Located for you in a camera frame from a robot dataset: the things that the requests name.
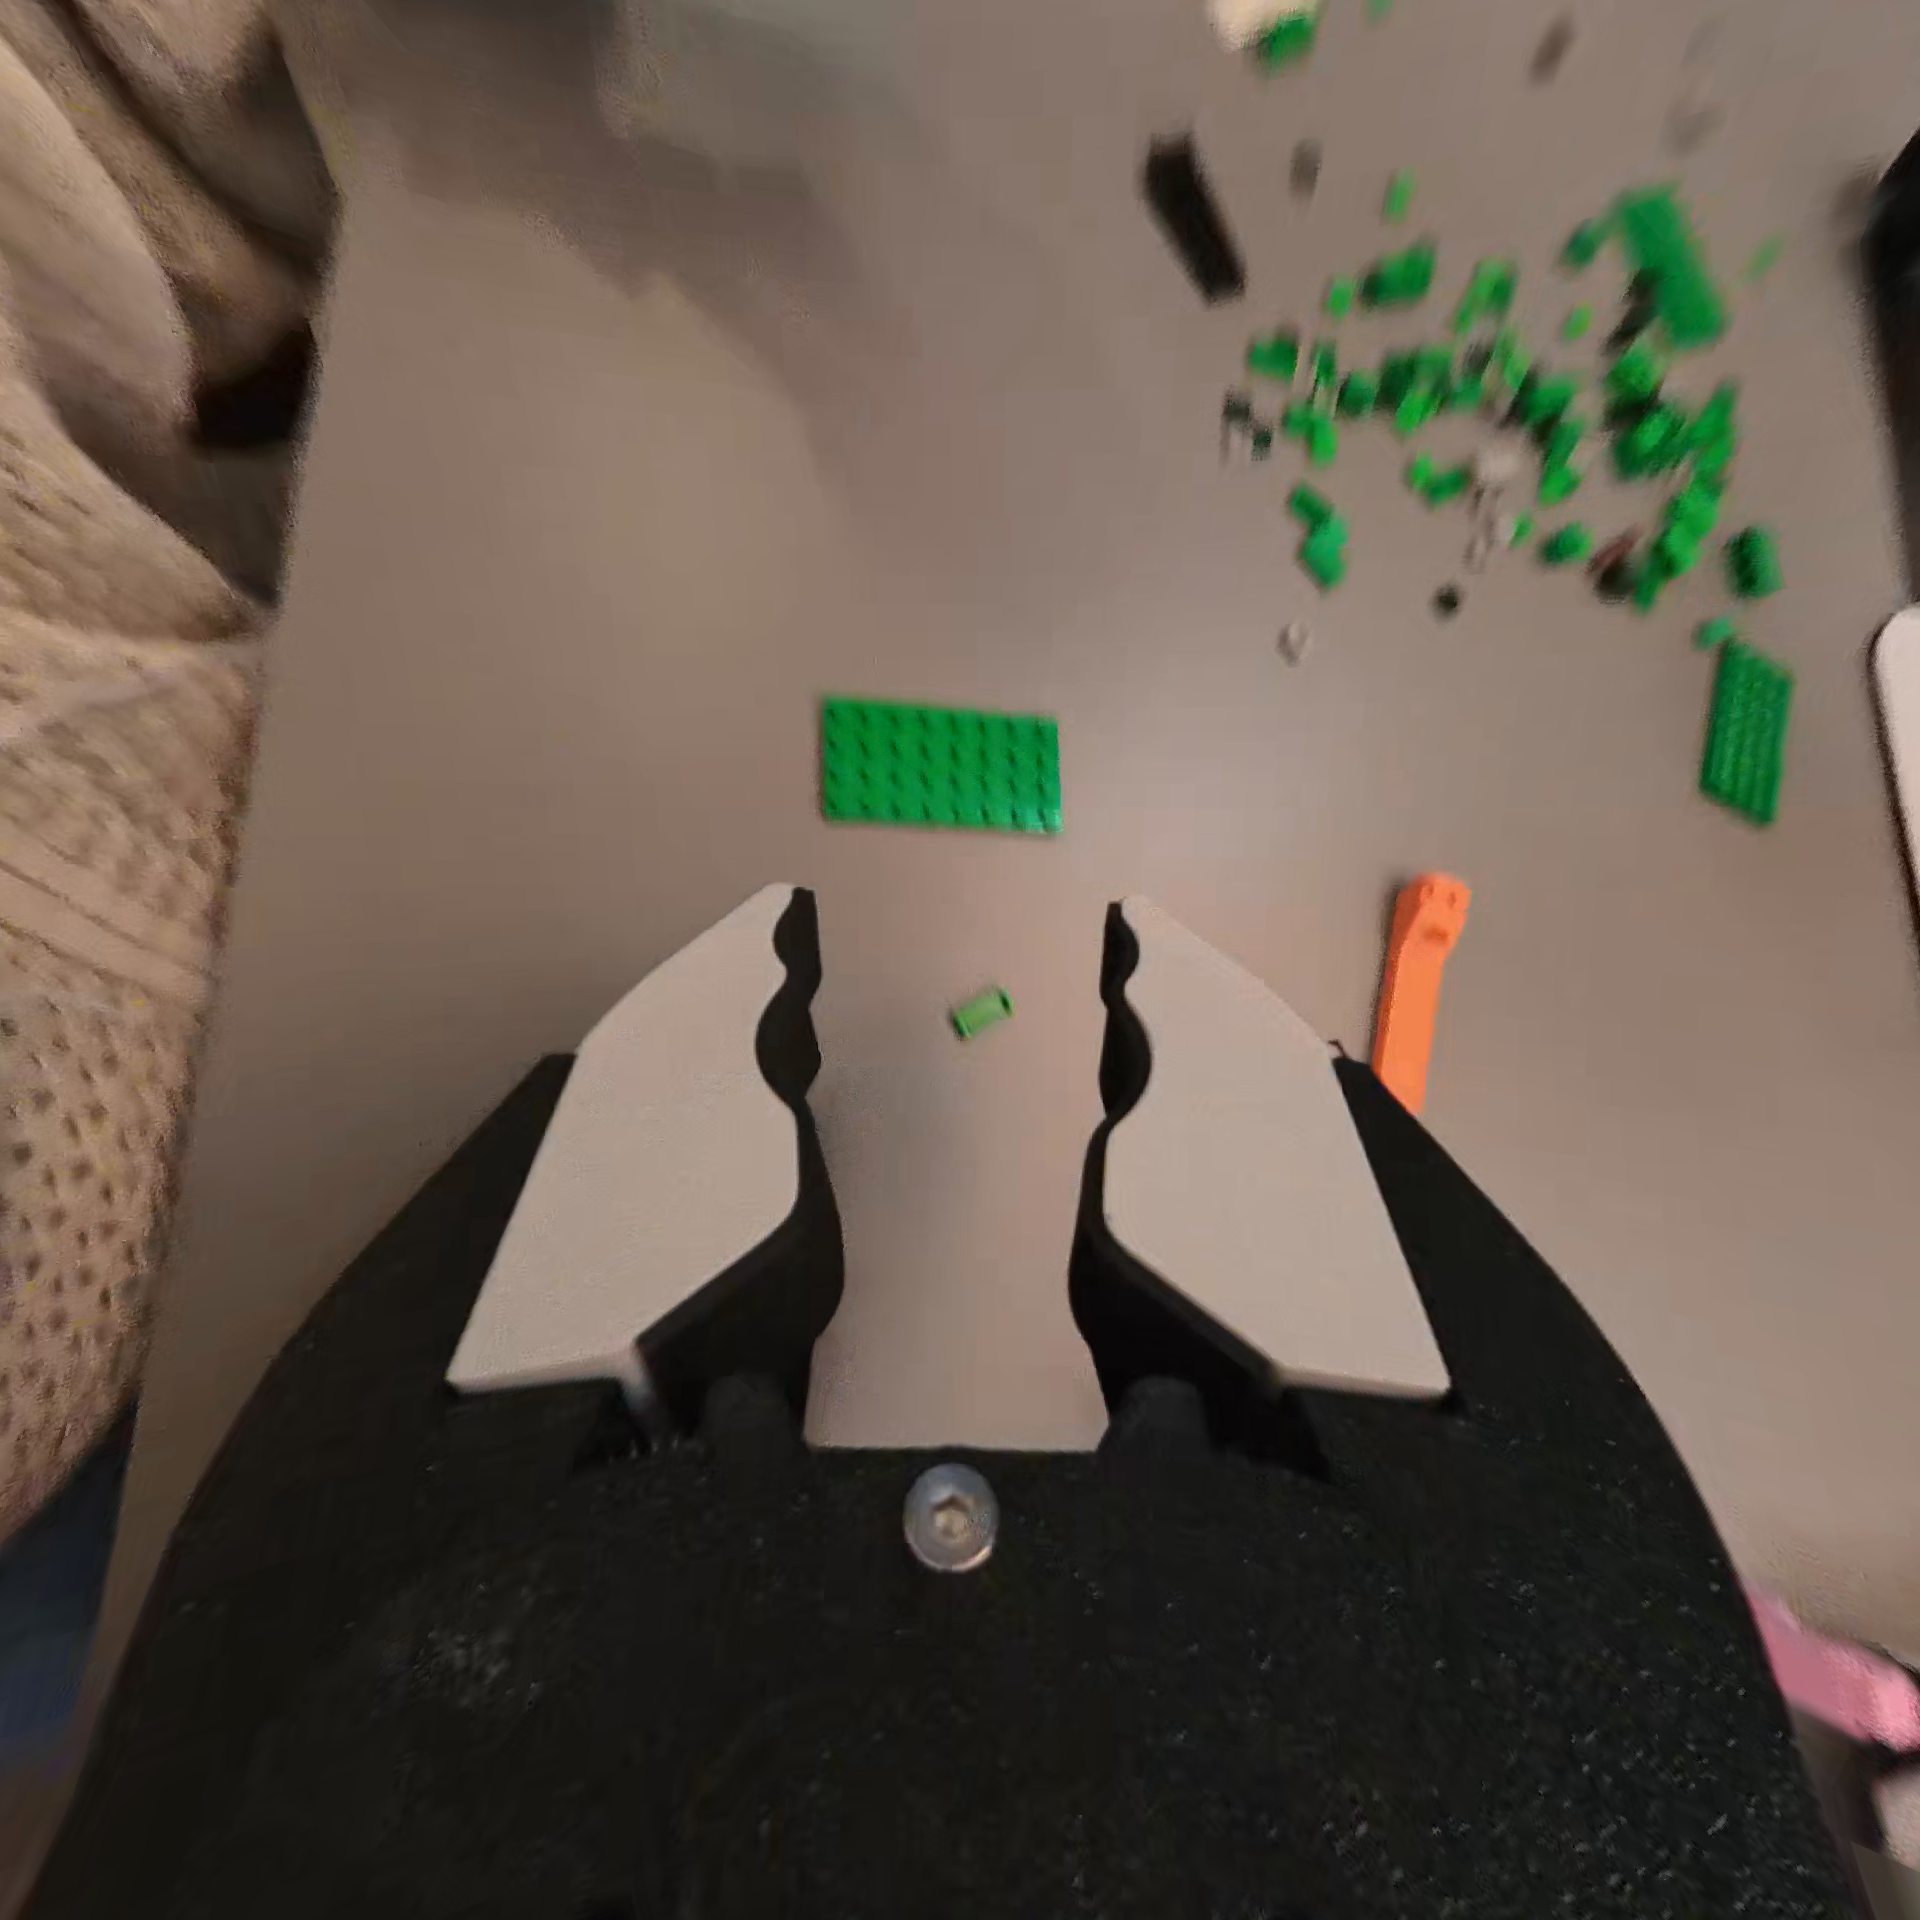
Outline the pile of green lego bricks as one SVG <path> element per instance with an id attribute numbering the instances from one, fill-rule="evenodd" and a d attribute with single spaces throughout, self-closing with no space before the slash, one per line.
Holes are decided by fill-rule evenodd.
<path id="1" fill-rule="evenodd" d="M 1520 260 L 1488 253 L 1472 258 L 1437 332 L 1374 357 L 1347 353 L 1342 323 L 1414 316 L 1439 289 L 1437 240 L 1396 243 L 1328 276 L 1316 328 L 1250 339 L 1218 404 L 1220 463 L 1302 463 L 1282 515 L 1318 592 L 1354 569 L 1354 517 L 1325 474 L 1351 434 L 1376 426 L 1405 449 L 1402 484 L 1419 507 L 1470 517 L 1464 572 L 1520 552 L 1648 615 L 1717 568 L 1735 605 L 1756 609 L 1786 588 L 1786 559 L 1760 521 L 1722 528 L 1743 447 L 1742 385 L 1688 393 L 1674 372 L 1726 345 L 1736 295 L 1765 289 L 1790 248 L 1788 232 L 1765 232 L 1723 279 L 1679 185 L 1634 185 L 1572 225 L 1551 256 L 1570 281 L 1619 256 L 1610 323 L 1595 297 L 1575 300 L 1536 345 L 1520 323 Z"/>

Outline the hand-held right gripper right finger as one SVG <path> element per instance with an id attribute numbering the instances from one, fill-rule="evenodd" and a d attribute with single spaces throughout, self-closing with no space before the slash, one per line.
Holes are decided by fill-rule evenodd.
<path id="1" fill-rule="evenodd" d="M 1302 1428 L 1309 1397 L 1450 1411 L 1336 1049 L 1142 897 L 1106 908 L 1098 1000 L 1067 1301 L 1109 1426 L 1154 1397 L 1199 1428 Z"/>

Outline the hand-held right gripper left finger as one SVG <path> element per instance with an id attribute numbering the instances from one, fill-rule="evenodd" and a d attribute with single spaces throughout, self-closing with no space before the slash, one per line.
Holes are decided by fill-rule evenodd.
<path id="1" fill-rule="evenodd" d="M 795 1425 L 846 1284 L 808 1091 L 820 917 L 772 882 L 583 1039 L 452 1348 L 461 1397 L 612 1384 L 652 1436 L 733 1377 Z"/>

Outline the person's knit sweater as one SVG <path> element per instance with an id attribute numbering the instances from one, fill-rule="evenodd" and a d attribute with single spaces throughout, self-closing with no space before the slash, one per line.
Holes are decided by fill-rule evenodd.
<path id="1" fill-rule="evenodd" d="M 128 1411 L 339 201 L 292 4 L 2 4 L 2 1539 Z"/>

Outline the black stand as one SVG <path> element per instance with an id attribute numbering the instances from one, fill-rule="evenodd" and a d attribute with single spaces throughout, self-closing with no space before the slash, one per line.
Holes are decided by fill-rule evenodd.
<path id="1" fill-rule="evenodd" d="M 1863 208 L 1860 274 L 1892 464 L 1909 601 L 1918 601 L 1918 136 Z"/>

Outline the person's blue jeans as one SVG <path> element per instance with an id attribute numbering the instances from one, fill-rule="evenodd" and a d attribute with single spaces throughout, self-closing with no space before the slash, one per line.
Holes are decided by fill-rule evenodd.
<path id="1" fill-rule="evenodd" d="M 2 1772 L 38 1763 L 80 1706 L 120 1523 L 128 1409 L 2 1549 Z"/>

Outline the orange brick separator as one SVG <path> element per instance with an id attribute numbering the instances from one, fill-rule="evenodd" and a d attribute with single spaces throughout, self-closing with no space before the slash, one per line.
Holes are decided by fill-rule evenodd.
<path id="1" fill-rule="evenodd" d="M 1472 887 L 1444 872 L 1407 881 L 1392 905 L 1372 1067 L 1414 1117 L 1424 1116 L 1444 977 L 1470 911 Z"/>

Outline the white rounded board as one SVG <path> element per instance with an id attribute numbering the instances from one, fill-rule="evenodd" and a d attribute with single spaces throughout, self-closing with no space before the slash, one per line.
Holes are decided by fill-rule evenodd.
<path id="1" fill-rule="evenodd" d="M 1896 610 L 1872 639 L 1868 690 L 1911 944 L 1918 946 L 1918 604 Z"/>

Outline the black lego plate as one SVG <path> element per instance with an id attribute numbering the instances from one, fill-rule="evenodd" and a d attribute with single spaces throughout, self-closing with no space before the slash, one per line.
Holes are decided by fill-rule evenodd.
<path id="1" fill-rule="evenodd" d="M 1240 252 L 1190 136 L 1149 143 L 1141 192 L 1154 226 L 1202 301 L 1240 300 L 1245 289 Z"/>

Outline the large green lego plate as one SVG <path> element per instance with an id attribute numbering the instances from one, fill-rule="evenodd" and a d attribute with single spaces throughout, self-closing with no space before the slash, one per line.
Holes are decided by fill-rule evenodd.
<path id="1" fill-rule="evenodd" d="M 1786 781 L 1797 677 L 1743 640 L 1717 652 L 1695 792 L 1756 828 L 1771 828 Z"/>

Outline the pink object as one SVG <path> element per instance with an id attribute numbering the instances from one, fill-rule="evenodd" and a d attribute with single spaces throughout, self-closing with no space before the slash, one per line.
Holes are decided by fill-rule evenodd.
<path id="1" fill-rule="evenodd" d="M 1788 1707 L 1894 1757 L 1918 1754 L 1918 1675 L 1886 1652 L 1826 1634 L 1771 1591 L 1743 1587 Z"/>

